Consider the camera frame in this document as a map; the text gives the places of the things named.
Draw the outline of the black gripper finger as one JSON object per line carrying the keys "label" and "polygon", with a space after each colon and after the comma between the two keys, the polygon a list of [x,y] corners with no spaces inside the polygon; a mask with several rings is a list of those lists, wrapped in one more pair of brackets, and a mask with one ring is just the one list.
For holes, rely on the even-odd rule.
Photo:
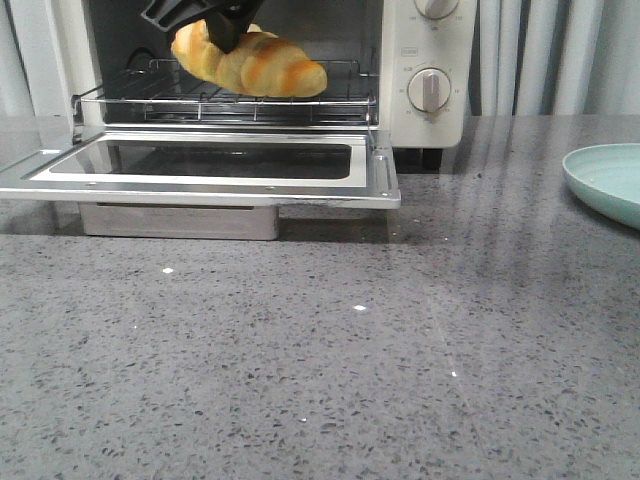
{"label": "black gripper finger", "polygon": [[177,29],[204,19],[220,5],[213,0],[154,0],[140,13],[140,16],[161,32]]}
{"label": "black gripper finger", "polygon": [[225,54],[230,53],[263,3],[263,0],[213,1],[205,14],[210,41]]}

